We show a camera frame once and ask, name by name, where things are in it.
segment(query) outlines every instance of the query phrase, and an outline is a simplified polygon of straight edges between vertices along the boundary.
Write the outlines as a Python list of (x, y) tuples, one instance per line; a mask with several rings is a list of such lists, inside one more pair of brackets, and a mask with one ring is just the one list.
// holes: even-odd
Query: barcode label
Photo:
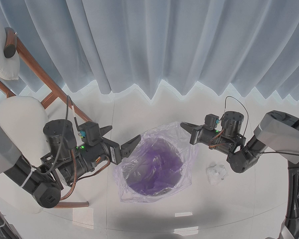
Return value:
[(114, 153), (114, 148), (110, 146), (110, 150), (111, 150), (112, 161), (113, 161), (114, 163), (116, 163), (115, 153)]
[(196, 132), (194, 144), (197, 143), (198, 135), (199, 135), (199, 131)]

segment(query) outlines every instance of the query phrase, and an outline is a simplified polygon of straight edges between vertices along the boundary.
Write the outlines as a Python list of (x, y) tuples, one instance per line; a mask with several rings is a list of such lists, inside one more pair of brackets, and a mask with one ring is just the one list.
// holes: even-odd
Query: curtain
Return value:
[[(137, 84), (152, 98), (163, 79), (182, 95), (199, 81), (299, 100), (299, 0), (0, 0), (0, 19), (72, 92), (96, 79), (103, 94)], [(4, 82), (43, 85), (24, 63)]]

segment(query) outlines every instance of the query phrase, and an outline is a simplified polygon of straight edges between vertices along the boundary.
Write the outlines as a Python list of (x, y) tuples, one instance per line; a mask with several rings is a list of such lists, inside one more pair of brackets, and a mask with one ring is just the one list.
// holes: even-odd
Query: chair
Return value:
[[(0, 126), (30, 163), (39, 166), (40, 158), (50, 151), (42, 131), (48, 122), (45, 109), (57, 97), (66, 102), (67, 95), (32, 57), (12, 28), (4, 29), (0, 24), (0, 74), (7, 73), (13, 76), (18, 72), (19, 56), (52, 92), (40, 103), (32, 97), (16, 96), (0, 81), (0, 90), (7, 96), (7, 99), (0, 103)], [(91, 120), (75, 104), (74, 110), (84, 121)], [(39, 213), (43, 209), (29, 193), (4, 173), (0, 174), (0, 197), (24, 212)], [(60, 202), (55, 208), (88, 207), (88, 205), (88, 202)]]

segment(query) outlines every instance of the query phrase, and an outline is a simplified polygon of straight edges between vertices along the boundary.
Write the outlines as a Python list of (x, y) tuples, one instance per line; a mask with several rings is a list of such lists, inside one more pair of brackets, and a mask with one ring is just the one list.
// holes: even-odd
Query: white floor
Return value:
[[(70, 93), (67, 87), (63, 89), (100, 126), (112, 125), (113, 130), (106, 137), (119, 144), (161, 124), (186, 121), (201, 125), (206, 114), (221, 116), (227, 95), (239, 98), (249, 112), (247, 140), (264, 114), (271, 110), (299, 117), (299, 102), (291, 97), (281, 100), (276, 94), (265, 100), (256, 89), (242, 98), (229, 86), (218, 97), (209, 88), (196, 84), (187, 96), (182, 97), (162, 82), (151, 103), (135, 87), (109, 96), (100, 94), (95, 81), (77, 93)], [(45, 87), (37, 93), (26, 88), (21, 95), (30, 95), (41, 101), (48, 93), (49, 89)], [(4, 95), (0, 94), (0, 101), (3, 98)], [(65, 109), (64, 103), (57, 99), (47, 109), (49, 119), (64, 118)], [(227, 110), (246, 113), (231, 98), (227, 100)], [(277, 154), (263, 155), (254, 167), (237, 174), (230, 169), (224, 154), (209, 150), (202, 144), (198, 148), (198, 157), (192, 168), (192, 185), (155, 203), (121, 203), (112, 177), (112, 164), (98, 176), (80, 181), (68, 199), (89, 201), (89, 208), (75, 211), (44, 209), (39, 214), (25, 214), (0, 199), (0, 210), (24, 239), (277, 238), (287, 208), (287, 161)], [(215, 164), (225, 165), (229, 176), (212, 186), (206, 169)], [(180, 216), (179, 213), (192, 215)]]

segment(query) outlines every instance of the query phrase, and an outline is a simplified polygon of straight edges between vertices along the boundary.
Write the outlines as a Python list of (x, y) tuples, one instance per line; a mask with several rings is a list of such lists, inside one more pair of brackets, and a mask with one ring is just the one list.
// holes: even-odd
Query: purple plastic bag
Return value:
[(180, 122), (143, 133), (131, 156), (114, 170), (121, 201), (155, 202), (191, 185), (196, 151), (189, 140)]

